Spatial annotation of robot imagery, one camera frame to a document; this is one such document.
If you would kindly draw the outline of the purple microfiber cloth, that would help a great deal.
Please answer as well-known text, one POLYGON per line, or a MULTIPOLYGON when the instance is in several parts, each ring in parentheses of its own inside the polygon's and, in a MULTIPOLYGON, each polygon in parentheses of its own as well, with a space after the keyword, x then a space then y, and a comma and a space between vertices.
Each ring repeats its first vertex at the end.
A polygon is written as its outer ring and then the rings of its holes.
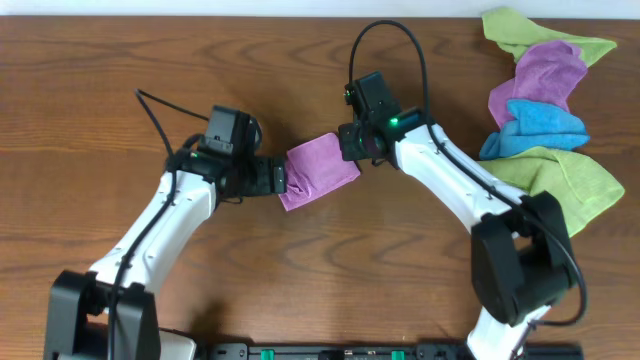
POLYGON ((338 136, 327 133, 287 151, 287 189, 280 195, 286 211, 313 202, 352 182, 361 172, 344 161, 338 136))

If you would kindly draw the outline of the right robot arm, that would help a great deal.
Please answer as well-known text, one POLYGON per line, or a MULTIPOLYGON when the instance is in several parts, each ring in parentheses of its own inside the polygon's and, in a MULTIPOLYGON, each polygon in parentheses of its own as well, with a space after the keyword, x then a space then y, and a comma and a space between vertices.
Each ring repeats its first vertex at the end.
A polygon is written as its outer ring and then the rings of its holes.
POLYGON ((354 119, 339 128, 343 158, 388 161, 427 187, 470 233, 471 282, 482 309, 463 357, 582 358, 578 346, 526 343, 551 307, 584 283, 559 201, 493 177, 423 110, 402 110, 379 72, 348 83, 344 98, 354 119))

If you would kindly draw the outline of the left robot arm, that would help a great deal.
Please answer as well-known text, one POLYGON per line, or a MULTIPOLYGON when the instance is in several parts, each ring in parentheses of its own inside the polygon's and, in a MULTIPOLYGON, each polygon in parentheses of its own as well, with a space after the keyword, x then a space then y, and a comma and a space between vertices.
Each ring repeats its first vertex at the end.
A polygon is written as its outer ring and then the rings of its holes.
POLYGON ((257 151, 251 115, 213 108, 203 134, 170 150, 159 186, 122 239, 85 273, 63 271, 50 290, 44 358, 195 359, 190 336, 160 327, 155 296, 188 240, 220 203, 282 194, 281 157, 257 151))

